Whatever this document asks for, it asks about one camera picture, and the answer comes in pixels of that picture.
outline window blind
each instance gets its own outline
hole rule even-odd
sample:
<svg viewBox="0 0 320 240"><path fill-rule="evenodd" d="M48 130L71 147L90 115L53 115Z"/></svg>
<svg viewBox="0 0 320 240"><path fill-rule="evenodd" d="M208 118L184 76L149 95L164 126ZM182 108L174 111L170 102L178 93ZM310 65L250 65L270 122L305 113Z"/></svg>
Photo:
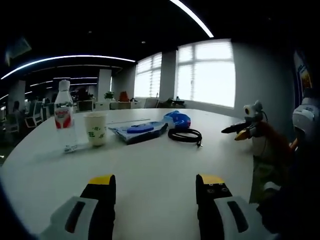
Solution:
<svg viewBox="0 0 320 240"><path fill-rule="evenodd" d="M236 72L229 40L209 40L178 48L176 96L233 108L235 93Z"/></svg>
<svg viewBox="0 0 320 240"><path fill-rule="evenodd" d="M138 62L134 80L134 97L159 96L162 54L147 57Z"/></svg>

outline ceiling light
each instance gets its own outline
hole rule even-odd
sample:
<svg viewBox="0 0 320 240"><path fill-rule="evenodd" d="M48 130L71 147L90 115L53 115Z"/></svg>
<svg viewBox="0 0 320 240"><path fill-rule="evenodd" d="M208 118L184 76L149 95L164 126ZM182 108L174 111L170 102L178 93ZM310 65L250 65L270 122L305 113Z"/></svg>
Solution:
<svg viewBox="0 0 320 240"><path fill-rule="evenodd" d="M205 33L209 36L209 38L213 38L214 35L210 32L210 30L207 28L207 26L200 20L200 18L195 15L193 11L191 11L186 5L184 5L179 0L170 0L172 3L177 5L179 8L181 8L186 14L188 14L199 26L200 28L205 31Z"/></svg>
<svg viewBox="0 0 320 240"><path fill-rule="evenodd" d="M97 77L73 77L70 79L97 79Z"/></svg>
<svg viewBox="0 0 320 240"><path fill-rule="evenodd" d="M53 82L53 80L51 80L51 81L44 81L44 82L40 82L40 83L36 83L36 84L32 84L32 85L30 85L30 87L38 86L38 85L40 85L40 84L52 83L52 82Z"/></svg>
<svg viewBox="0 0 320 240"><path fill-rule="evenodd" d="M97 83L76 83L76 84L70 84L70 86L74 86L74 85L92 85L92 84L97 84Z"/></svg>
<svg viewBox="0 0 320 240"><path fill-rule="evenodd" d="M9 95L9 94L4 95L2 98L0 98L0 100L1 100L1 99L4 99L5 97L8 97L8 95Z"/></svg>
<svg viewBox="0 0 320 240"><path fill-rule="evenodd" d="M20 69L24 69L30 65L34 65L34 64L38 64L38 63L42 63L45 61L50 61L50 60L56 60L56 59L66 59L66 58L101 58L101 59L115 59L115 60L122 60L122 61L127 61L127 62L133 62L135 63L135 60L130 60L130 59L126 59L126 58L121 58L121 57L115 57L115 56L100 56L100 55L69 55L69 56L54 56L54 57L49 57L49 58L45 58L45 59L41 59L38 61L33 61L30 63L27 63L25 65L19 66L16 69L12 70L11 72L7 73L6 75L4 75L1 79L4 79L8 76L10 76L11 74L15 73L16 71L19 71Z"/></svg>

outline blue plastic bag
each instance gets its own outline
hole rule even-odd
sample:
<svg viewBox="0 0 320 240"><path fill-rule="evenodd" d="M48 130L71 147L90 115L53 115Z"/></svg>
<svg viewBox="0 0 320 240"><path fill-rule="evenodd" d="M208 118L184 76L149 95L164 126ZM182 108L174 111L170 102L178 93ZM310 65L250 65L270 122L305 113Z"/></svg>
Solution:
<svg viewBox="0 0 320 240"><path fill-rule="evenodd" d="M187 129L191 125L191 119L188 115L179 112L178 110L172 111L164 115L163 122L168 123L169 128L182 128Z"/></svg>

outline ceiling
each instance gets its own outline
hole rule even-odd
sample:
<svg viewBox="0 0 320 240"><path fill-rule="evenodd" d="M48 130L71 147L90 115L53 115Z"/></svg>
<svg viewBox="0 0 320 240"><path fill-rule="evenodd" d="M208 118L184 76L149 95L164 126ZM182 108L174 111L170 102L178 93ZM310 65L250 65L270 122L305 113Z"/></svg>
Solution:
<svg viewBox="0 0 320 240"><path fill-rule="evenodd" d="M268 44L277 48L301 46L304 34L298 34L307 20L302 13L281 11L272 6L252 10L212 4L208 0L182 0L209 28L214 39ZM1 77L15 68L36 60L67 55L100 55L139 61L177 46L208 40L207 34L184 11L169 0L117 0L104 5L28 5L9 19L2 19L1 54L7 47L24 38L31 50L11 59L10 66L1 61ZM41 62L21 69L1 80L0 97L17 79L27 86L44 79L67 74L70 77L96 76L101 65L112 73L135 63L105 58L64 58Z"/></svg>

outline white table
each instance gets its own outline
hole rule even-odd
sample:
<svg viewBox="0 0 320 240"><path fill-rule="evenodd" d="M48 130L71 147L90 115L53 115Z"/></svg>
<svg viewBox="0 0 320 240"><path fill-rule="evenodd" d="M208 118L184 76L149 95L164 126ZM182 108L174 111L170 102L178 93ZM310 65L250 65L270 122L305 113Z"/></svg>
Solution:
<svg viewBox="0 0 320 240"><path fill-rule="evenodd" d="M172 109L108 111L107 122L161 120ZM249 201L252 141L234 141L221 130L239 119L194 109L180 109L203 136L203 147L172 141L167 134L124 145L108 130L108 144L62 154L54 119L33 130L12 151L1 180L19 218L31 233L42 232L51 214L71 196L79 196L89 179L115 174L116 205L113 239L200 239L196 174L222 177L234 196ZM88 142L84 113L75 114L80 145ZM122 123L133 125L148 121Z"/></svg>

